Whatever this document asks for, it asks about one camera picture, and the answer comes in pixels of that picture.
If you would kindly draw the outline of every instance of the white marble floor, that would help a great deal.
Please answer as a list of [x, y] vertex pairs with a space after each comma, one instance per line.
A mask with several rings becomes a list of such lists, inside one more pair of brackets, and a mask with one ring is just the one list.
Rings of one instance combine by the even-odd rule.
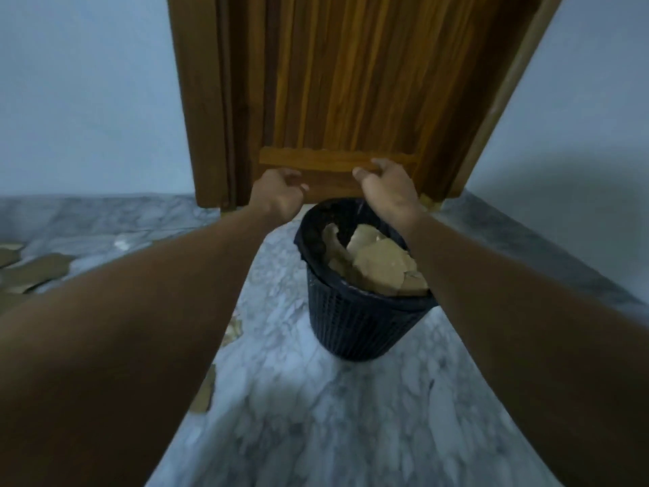
[[[649, 321], [643, 304], [471, 195], [438, 216]], [[0, 200], [0, 239], [26, 241], [25, 257], [77, 256], [73, 277], [218, 217], [184, 196]], [[236, 310], [243, 335], [215, 356], [213, 407], [185, 417], [150, 487], [558, 484], [440, 308], [373, 362], [326, 352], [309, 324], [297, 227], [262, 245]]]

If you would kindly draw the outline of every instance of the wooden door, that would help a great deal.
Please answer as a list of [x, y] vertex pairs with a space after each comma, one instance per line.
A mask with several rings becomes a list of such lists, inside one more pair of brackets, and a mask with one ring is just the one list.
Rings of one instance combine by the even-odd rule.
[[238, 201], [271, 167], [310, 202], [360, 195], [371, 157], [443, 199], [542, 2], [230, 0]]

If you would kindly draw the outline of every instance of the mesh trash basket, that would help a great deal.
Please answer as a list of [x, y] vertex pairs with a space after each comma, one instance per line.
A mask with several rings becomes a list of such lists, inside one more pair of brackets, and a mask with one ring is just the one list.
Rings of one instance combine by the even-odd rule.
[[324, 261], [322, 229], [331, 222], [338, 226], [338, 238], [345, 246], [358, 224], [372, 225], [402, 248], [407, 246], [363, 199], [355, 198], [315, 205], [295, 235], [307, 264], [309, 314], [316, 338], [343, 359], [375, 359], [390, 350], [437, 302], [430, 291], [423, 297], [387, 297], [348, 284]]

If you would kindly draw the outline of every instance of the gray wall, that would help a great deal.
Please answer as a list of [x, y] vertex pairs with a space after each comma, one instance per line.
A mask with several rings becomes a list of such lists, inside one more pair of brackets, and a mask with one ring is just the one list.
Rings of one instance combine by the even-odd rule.
[[0, 0], [0, 195], [192, 191], [166, 0]]
[[564, 0], [468, 189], [649, 302], [649, 0]]

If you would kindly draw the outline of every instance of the forearm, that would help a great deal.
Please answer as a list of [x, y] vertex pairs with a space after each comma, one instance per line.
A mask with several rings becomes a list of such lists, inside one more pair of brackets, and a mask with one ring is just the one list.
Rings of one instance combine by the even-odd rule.
[[483, 376], [560, 479], [637, 481], [649, 453], [646, 330], [430, 216], [402, 229]]
[[[112, 464], [142, 484], [214, 358], [272, 227], [244, 208], [8, 313], [0, 321], [0, 416], [12, 419], [1, 426], [0, 457], [16, 479], [74, 471], [67, 485], [110, 483], [110, 472], [94, 467]], [[68, 454], [48, 462], [61, 448]], [[26, 470], [16, 471], [21, 462]]]

